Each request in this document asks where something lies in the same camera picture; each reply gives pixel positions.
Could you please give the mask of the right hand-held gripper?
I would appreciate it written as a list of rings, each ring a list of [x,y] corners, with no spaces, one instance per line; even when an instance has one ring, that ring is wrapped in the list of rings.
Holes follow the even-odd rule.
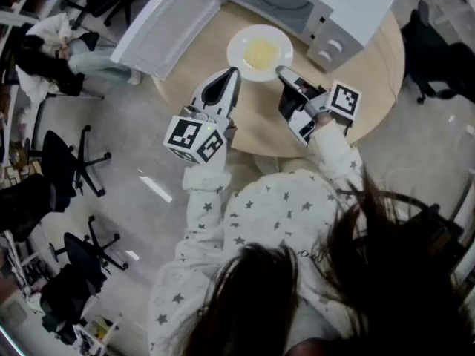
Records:
[[[284,86],[278,110],[303,146],[308,146],[316,127],[315,118],[321,113],[329,113],[344,126],[345,133],[353,126],[361,92],[337,80],[330,90],[316,87],[283,65],[277,66],[275,72]]]

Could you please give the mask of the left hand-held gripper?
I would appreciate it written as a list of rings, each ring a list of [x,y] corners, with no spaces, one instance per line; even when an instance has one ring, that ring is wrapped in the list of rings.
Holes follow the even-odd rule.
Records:
[[[211,75],[179,115],[173,116],[163,145],[181,160],[224,164],[237,127],[231,113],[238,100],[240,71],[229,67]]]

